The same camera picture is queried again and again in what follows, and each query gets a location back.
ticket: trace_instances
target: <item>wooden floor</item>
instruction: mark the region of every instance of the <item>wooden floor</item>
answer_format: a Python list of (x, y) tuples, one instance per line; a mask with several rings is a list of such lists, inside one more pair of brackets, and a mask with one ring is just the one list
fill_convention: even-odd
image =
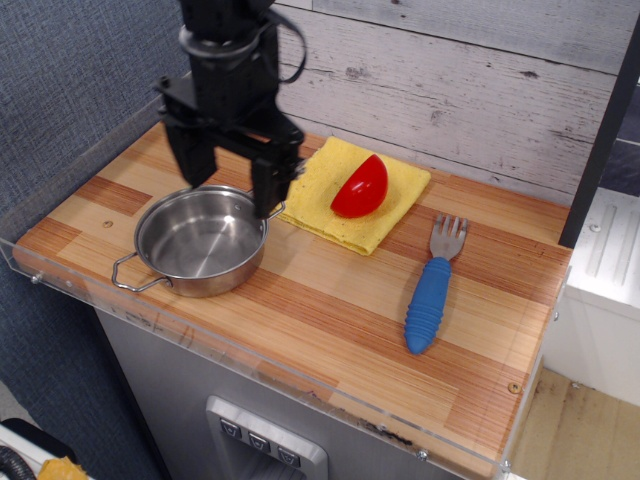
[(543, 369), (512, 465), (526, 480), (640, 479), (640, 407)]

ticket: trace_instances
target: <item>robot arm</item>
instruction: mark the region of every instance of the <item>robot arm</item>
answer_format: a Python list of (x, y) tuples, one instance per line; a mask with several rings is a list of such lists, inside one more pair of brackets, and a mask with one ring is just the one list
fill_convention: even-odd
[[(179, 41), (191, 77), (163, 77), (162, 118), (171, 149), (192, 187), (216, 171), (214, 147), (251, 161), (255, 215), (267, 218), (298, 176), (304, 134), (276, 106), (279, 24), (274, 0), (180, 0)], [(296, 74), (300, 75), (304, 59)]]

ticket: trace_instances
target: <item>metal fork tines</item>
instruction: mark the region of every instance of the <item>metal fork tines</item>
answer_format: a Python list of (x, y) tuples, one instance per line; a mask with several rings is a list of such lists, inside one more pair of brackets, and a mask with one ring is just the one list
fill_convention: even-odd
[(451, 216), (444, 216), (440, 213), (436, 224), (433, 226), (429, 244), (434, 257), (443, 257), (451, 260), (462, 250), (464, 239), (467, 236), (467, 219), (463, 218), (460, 221), (460, 218), (456, 217), (453, 221), (453, 226), (450, 227)]

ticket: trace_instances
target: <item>blue fork handle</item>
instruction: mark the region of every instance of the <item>blue fork handle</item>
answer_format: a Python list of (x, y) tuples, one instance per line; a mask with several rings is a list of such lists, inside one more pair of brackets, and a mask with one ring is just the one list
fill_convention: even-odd
[(447, 301), (450, 278), (451, 264), (443, 257), (432, 258), (422, 270), (404, 326), (407, 348), (414, 355), (424, 352), (436, 337)]

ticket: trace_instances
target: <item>control panel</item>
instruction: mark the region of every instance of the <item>control panel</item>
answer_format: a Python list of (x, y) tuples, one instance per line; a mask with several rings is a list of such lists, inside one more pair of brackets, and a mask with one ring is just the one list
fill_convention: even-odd
[[(223, 439), (234, 439), (297, 469), (307, 480), (328, 480), (327, 454), (315, 443), (216, 396), (207, 401), (207, 419), (218, 448), (228, 450)], [(225, 457), (234, 455), (227, 451)]]

